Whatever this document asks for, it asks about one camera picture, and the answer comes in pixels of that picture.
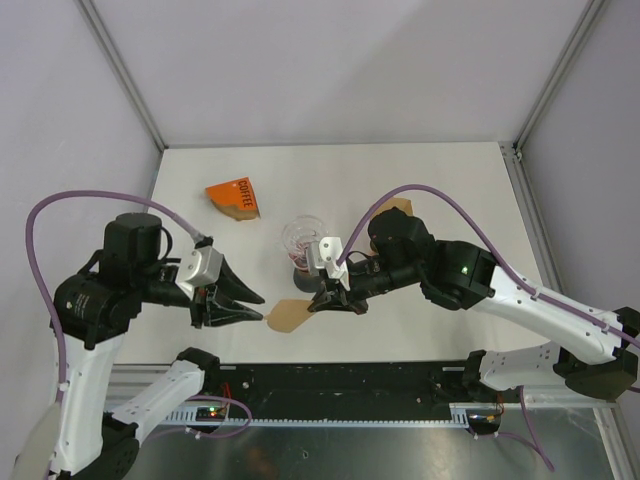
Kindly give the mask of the clear glass dripper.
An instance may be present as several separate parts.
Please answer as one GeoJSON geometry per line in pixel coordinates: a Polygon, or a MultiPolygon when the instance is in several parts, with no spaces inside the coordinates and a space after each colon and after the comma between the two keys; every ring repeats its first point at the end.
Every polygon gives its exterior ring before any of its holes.
{"type": "Polygon", "coordinates": [[[327,227],[320,218],[313,215],[300,215],[284,226],[281,242],[294,267],[306,271],[308,269],[306,251],[309,245],[327,235],[327,227]]]}

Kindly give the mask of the orange coffee filter box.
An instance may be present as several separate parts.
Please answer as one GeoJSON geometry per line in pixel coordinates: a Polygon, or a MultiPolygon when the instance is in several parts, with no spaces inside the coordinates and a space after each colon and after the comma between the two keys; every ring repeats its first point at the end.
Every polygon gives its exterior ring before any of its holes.
{"type": "Polygon", "coordinates": [[[236,221],[260,217],[257,197],[248,177],[206,187],[205,194],[217,210],[236,221]]]}

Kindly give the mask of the brown paper coffee filter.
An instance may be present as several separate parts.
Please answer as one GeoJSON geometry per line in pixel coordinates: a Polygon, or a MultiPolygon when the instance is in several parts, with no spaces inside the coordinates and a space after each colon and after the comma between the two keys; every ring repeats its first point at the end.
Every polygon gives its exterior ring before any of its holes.
{"type": "Polygon", "coordinates": [[[412,215],[412,202],[407,198],[393,197],[378,207],[367,227],[371,252],[377,254],[387,242],[393,241],[397,230],[402,230],[412,215]]]}

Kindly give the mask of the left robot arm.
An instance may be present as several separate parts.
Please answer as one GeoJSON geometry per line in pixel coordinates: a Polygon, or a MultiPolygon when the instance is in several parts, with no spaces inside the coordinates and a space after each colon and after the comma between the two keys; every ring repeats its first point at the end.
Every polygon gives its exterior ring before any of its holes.
{"type": "Polygon", "coordinates": [[[55,291],[52,326],[61,335],[64,378],[36,453],[47,479],[122,479],[151,432],[183,402],[221,387],[218,357],[189,347],[125,404],[105,403],[115,359],[144,304],[188,310],[196,328],[259,321],[263,298],[231,270],[210,237],[183,260],[169,258],[172,237],[159,217],[125,213],[109,222],[103,246],[55,291]]]}

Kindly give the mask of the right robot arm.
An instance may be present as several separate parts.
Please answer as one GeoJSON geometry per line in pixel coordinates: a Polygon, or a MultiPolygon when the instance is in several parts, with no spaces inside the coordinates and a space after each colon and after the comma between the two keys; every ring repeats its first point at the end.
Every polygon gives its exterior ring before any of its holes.
{"type": "Polygon", "coordinates": [[[324,237],[306,257],[321,279],[309,311],[361,315],[368,299],[417,285],[425,299],[450,311],[474,310],[511,321],[546,343],[506,352],[469,354],[459,385],[473,401],[521,386],[564,385],[612,401],[638,379],[639,359],[628,349],[639,333],[630,308],[597,310],[500,265],[489,251],[465,241],[437,240],[423,221],[392,208],[367,227],[373,254],[340,262],[342,243],[324,237]]]}

